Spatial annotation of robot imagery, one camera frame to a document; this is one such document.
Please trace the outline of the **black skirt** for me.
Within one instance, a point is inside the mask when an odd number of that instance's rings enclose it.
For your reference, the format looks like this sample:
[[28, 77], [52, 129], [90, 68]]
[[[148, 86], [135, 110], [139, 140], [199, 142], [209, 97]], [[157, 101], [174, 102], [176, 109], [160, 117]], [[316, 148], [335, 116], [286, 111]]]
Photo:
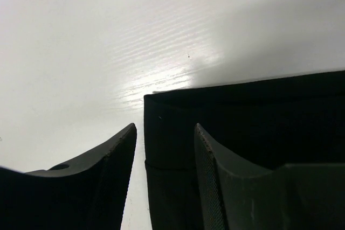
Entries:
[[344, 72], [146, 95], [145, 166], [153, 229], [206, 229], [196, 125], [269, 170], [285, 164], [344, 164]]

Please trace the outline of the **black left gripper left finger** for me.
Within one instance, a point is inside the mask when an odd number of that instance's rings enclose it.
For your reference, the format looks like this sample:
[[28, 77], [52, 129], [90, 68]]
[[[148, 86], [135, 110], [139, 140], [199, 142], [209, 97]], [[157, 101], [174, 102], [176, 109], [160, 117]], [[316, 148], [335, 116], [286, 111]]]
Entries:
[[137, 130], [48, 170], [1, 168], [1, 229], [120, 229]]

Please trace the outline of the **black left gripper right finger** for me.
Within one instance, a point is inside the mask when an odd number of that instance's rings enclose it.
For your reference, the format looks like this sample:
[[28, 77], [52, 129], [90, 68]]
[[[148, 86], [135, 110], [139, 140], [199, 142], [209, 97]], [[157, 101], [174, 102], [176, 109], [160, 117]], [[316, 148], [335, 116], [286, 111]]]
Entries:
[[269, 170], [195, 127], [206, 229], [344, 229], [344, 164], [285, 164]]

